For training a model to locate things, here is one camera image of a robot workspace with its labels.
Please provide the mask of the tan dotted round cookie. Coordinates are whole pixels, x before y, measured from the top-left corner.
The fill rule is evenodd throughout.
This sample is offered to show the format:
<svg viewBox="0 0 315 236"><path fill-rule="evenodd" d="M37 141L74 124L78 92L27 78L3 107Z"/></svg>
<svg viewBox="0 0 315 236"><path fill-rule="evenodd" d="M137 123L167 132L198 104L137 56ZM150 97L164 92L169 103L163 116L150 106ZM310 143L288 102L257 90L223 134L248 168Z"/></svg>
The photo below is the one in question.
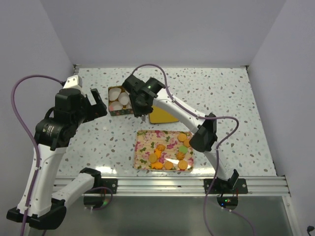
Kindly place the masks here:
<svg viewBox="0 0 315 236"><path fill-rule="evenodd" d="M156 163L157 162L157 160L158 160L158 157L154 154L154 153L151 153L150 155L149 155L149 162L150 163Z"/></svg>

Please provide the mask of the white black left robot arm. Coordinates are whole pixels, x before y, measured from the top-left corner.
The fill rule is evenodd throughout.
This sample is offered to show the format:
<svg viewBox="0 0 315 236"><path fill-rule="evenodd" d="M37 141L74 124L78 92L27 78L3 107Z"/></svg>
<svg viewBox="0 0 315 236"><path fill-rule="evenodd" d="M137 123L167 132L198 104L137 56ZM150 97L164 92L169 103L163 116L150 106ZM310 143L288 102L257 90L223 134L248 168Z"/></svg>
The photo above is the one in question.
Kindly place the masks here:
<svg viewBox="0 0 315 236"><path fill-rule="evenodd" d="M107 115L98 90L94 88L91 93L94 105L76 88L64 88L56 94L54 107L35 128L28 183L19 204L8 210L8 220L27 223L38 230L55 230L63 222L67 209L82 194L101 190L101 172L84 168L66 187L53 192L60 162L79 125Z"/></svg>

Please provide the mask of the tan scalloped cookie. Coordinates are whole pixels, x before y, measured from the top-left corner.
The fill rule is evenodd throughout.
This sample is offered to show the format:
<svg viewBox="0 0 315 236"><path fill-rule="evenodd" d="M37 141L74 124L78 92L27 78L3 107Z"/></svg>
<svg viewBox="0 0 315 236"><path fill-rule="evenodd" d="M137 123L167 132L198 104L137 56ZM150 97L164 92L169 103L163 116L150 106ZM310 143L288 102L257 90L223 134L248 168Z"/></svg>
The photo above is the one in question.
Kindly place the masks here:
<svg viewBox="0 0 315 236"><path fill-rule="evenodd" d="M165 150L165 146L164 146L163 144L158 144L158 145L157 145L157 149L158 149L159 151L164 151L164 150Z"/></svg>

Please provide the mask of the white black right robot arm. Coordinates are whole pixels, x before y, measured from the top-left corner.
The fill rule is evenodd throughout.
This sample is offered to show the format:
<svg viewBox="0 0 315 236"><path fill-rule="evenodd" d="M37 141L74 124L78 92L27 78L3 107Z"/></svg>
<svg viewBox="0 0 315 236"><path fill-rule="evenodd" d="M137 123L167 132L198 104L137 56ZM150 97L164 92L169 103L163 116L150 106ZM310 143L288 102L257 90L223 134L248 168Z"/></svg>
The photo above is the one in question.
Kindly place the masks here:
<svg viewBox="0 0 315 236"><path fill-rule="evenodd" d="M237 187L238 172L220 157L220 145L226 138L218 142L217 120L219 117L213 113L201 115L197 110L174 97L167 85L155 78L144 82L130 75L122 86L129 93L135 117L151 113L153 106L167 111L193 133L189 144L193 150L204 154L215 168L217 180L214 185L219 186L225 193L230 193Z"/></svg>

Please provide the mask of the silver metal tongs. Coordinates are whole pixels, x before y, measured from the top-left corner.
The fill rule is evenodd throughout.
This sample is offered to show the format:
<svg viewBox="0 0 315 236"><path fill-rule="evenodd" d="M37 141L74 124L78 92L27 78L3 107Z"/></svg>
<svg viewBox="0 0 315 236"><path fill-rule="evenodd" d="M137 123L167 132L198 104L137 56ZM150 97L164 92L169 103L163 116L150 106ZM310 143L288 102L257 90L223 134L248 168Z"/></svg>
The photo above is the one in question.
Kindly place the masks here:
<svg viewBox="0 0 315 236"><path fill-rule="evenodd" d="M142 115L142 116L141 116L141 120L142 120L143 122L146 122L147 119L148 119L148 115Z"/></svg>

